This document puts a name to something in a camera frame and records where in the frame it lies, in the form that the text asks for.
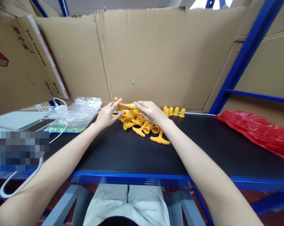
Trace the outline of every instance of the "floor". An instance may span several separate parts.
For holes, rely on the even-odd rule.
[[[71,183],[69,182],[65,182],[63,183],[63,185],[60,187],[60,189],[56,192],[56,194],[53,196],[52,200],[50,201],[49,205],[48,205],[48,209],[52,210],[54,208],[54,206],[56,205],[56,203],[59,201],[59,199],[62,197],[62,195],[64,194],[64,192],[68,189],[68,187],[70,186]],[[82,186],[84,186],[85,188],[87,188],[89,191],[91,192],[95,192],[97,189],[98,184],[80,184]],[[166,195],[170,195],[173,192],[176,192],[178,190],[178,188],[167,188],[165,187],[165,192]],[[200,214],[202,215],[205,223],[208,223],[208,220],[206,218],[206,215],[201,207],[201,204],[199,203],[196,194],[194,193],[194,189],[193,188],[188,188],[188,190],[191,193],[192,198],[194,199]],[[243,196],[246,198],[246,200],[249,203],[253,203],[256,202],[262,198],[267,197],[268,195],[271,195],[272,193],[265,193],[265,192],[261,192],[261,191],[241,191],[241,193],[243,194]],[[67,222],[65,225],[72,225],[72,215],[74,212],[74,207],[72,207],[72,209],[70,210],[68,217],[67,217]],[[187,221],[185,219],[185,216],[183,214],[184,217],[184,226],[188,225]],[[41,226],[43,221],[45,220],[45,217],[41,217],[40,221],[37,223],[36,226]],[[260,217],[260,220],[263,222],[264,226],[284,226],[284,210],[276,212],[276,213],[271,213],[267,216],[262,216]]]

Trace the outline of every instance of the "clear plastic bag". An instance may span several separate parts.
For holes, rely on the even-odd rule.
[[[102,100],[96,97],[78,97],[68,107],[69,122],[65,132],[78,133],[87,128],[96,116]],[[67,124],[67,114],[51,123],[45,131],[61,132]]]

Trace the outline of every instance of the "hand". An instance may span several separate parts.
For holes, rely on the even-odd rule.
[[[99,125],[102,129],[104,129],[113,124],[116,120],[118,120],[123,114],[123,112],[120,112],[115,117],[113,117],[112,114],[114,113],[114,110],[121,102],[121,100],[122,98],[118,99],[116,102],[110,102],[108,105],[103,107],[101,111],[99,111],[95,124]]]
[[[146,118],[147,121],[162,127],[169,118],[163,113],[158,106],[152,101],[138,101],[133,102],[141,110],[141,115]]]

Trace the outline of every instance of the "beige pants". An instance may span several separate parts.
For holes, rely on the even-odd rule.
[[[99,184],[83,226],[96,226],[112,216],[127,217],[139,226],[170,226],[168,209],[158,186]]]

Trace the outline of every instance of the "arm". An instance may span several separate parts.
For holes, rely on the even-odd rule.
[[[95,123],[51,156],[18,194],[0,206],[0,226],[36,225],[49,201],[71,175],[91,142],[123,114],[112,117],[121,100],[105,106],[99,112]]]
[[[134,104],[148,121],[164,131],[204,196],[215,225],[263,225],[225,172],[153,102]]]

